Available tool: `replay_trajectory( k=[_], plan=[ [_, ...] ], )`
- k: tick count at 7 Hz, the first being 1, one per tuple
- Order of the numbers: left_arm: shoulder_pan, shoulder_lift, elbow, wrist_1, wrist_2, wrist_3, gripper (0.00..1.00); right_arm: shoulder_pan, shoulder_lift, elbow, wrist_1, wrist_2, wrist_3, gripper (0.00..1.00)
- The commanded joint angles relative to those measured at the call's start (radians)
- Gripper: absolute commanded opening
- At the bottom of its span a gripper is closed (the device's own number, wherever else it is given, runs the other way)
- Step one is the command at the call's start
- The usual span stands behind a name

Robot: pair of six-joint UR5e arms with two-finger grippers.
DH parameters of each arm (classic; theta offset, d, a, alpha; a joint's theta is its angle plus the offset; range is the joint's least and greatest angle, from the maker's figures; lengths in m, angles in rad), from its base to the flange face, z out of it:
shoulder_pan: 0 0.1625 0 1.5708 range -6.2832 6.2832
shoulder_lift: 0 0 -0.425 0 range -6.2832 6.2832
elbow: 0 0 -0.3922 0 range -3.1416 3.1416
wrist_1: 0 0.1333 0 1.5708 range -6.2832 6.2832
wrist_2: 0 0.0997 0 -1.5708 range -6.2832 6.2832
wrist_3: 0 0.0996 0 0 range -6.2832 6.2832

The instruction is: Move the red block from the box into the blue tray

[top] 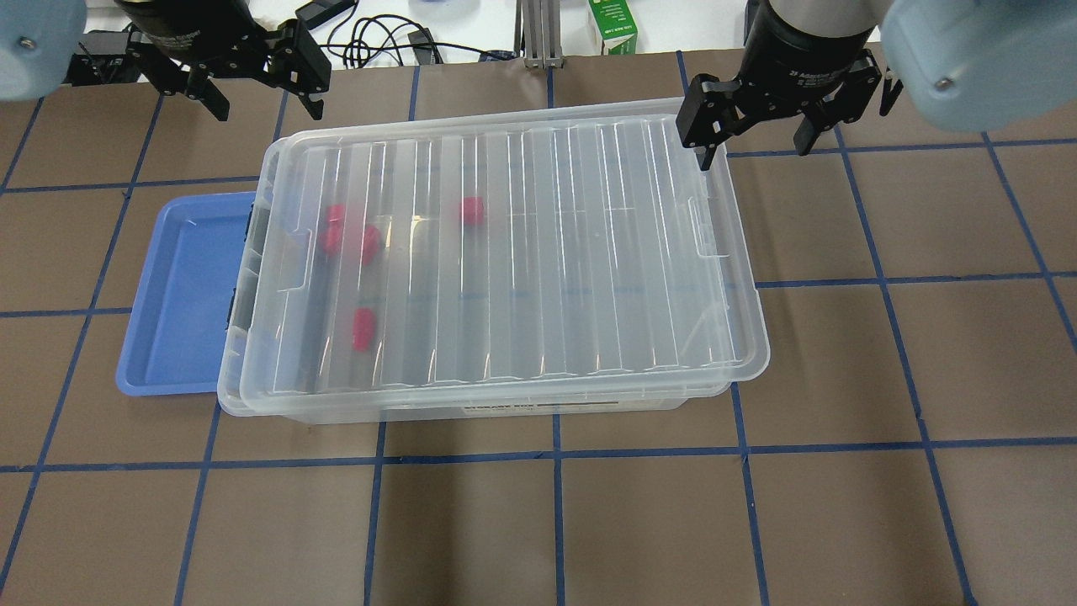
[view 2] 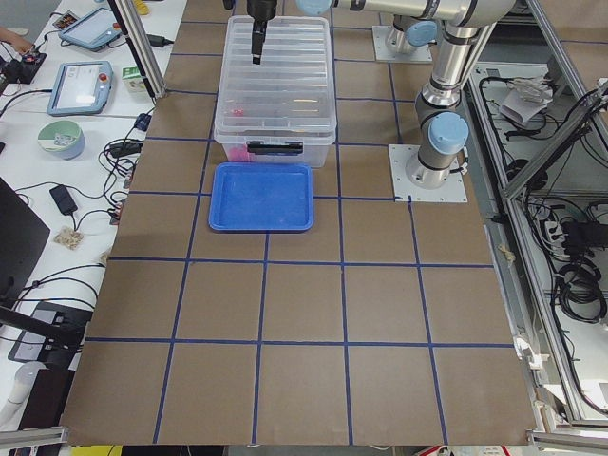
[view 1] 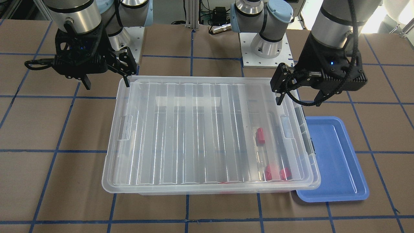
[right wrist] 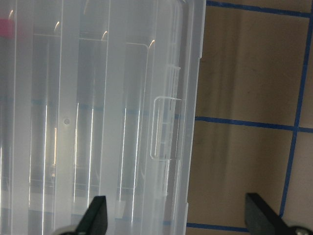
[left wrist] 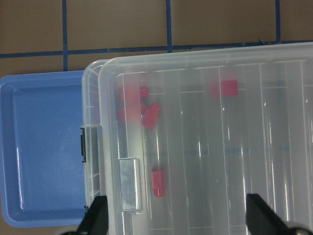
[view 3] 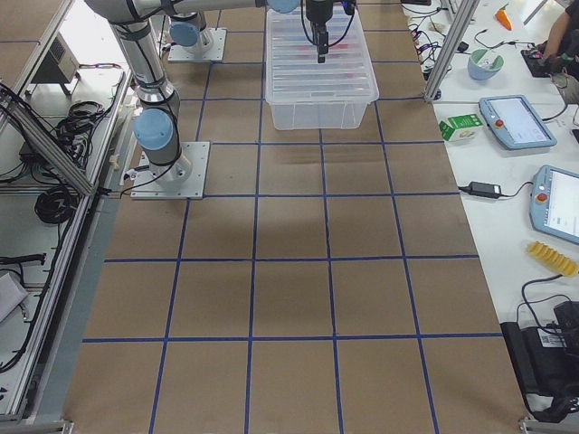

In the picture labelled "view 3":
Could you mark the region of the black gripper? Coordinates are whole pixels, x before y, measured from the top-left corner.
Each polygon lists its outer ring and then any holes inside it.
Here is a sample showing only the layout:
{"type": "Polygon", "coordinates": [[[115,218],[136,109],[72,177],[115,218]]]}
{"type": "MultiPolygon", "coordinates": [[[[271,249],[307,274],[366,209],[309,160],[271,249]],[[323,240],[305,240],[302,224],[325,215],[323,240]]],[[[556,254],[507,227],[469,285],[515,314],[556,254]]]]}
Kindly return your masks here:
{"type": "Polygon", "coordinates": [[[327,56],[327,27],[333,16],[332,0],[306,0],[306,17],[313,25],[313,41],[318,45],[318,62],[324,63],[327,56]]]}

